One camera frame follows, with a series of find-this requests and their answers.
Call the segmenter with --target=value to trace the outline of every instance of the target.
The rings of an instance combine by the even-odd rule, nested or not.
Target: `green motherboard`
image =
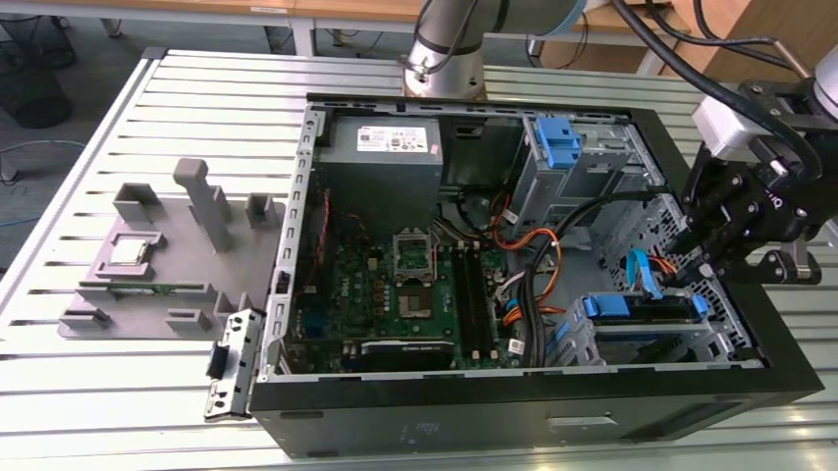
[[[354,371],[352,358],[360,355],[364,342],[376,340],[444,341],[454,344],[453,369],[486,369],[509,366],[509,358],[497,348],[492,293],[497,274],[504,270],[502,254],[481,250],[481,282],[486,302],[486,326],[492,328],[493,351],[480,355],[464,351],[457,313],[454,258],[457,249],[436,246],[432,284],[394,281],[392,245],[372,247],[340,246],[330,266],[329,294],[306,294],[297,319],[296,341],[290,343],[293,365],[298,373],[345,373]],[[428,252],[422,245],[400,247],[400,268],[428,268]]]

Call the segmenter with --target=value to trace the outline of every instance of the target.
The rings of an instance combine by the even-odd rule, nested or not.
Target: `sticker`
[[[284,15],[289,13],[285,8],[250,7],[250,10],[257,13],[282,13]]]
[[[550,417],[548,427],[588,427],[589,425],[617,425],[610,415],[596,415],[592,417]]]
[[[510,353],[516,355],[525,354],[525,343],[521,340],[510,339]]]
[[[360,152],[429,152],[425,128],[364,126],[358,129]]]
[[[509,209],[504,210],[504,213],[501,213],[504,215],[504,218],[510,221],[510,224],[514,224],[520,221],[520,215],[516,214],[513,211],[510,211]]]

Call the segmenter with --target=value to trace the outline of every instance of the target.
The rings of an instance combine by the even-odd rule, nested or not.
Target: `motherboard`
[[[492,301],[502,253],[464,244],[426,246],[424,240],[337,247],[329,293],[302,295],[286,345],[293,371],[510,366]]]

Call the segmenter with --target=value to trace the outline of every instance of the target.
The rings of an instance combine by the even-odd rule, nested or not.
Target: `power supply label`
[[[425,128],[364,126],[358,129],[358,150],[428,153],[429,135]]]

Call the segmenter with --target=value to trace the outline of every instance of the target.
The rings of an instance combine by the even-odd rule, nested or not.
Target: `slotted metal table surface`
[[[492,100],[656,109],[691,160],[701,99],[677,79],[488,67]],[[57,318],[114,220],[126,182],[182,194],[179,157],[207,160],[231,198],[288,196],[308,92],[396,95],[392,62],[170,51],[145,59],[0,285],[0,468],[259,467],[290,460],[254,421],[202,421],[209,342],[65,340]],[[820,287],[769,292],[828,387],[677,443],[370,458],[316,468],[838,468],[838,256]]]

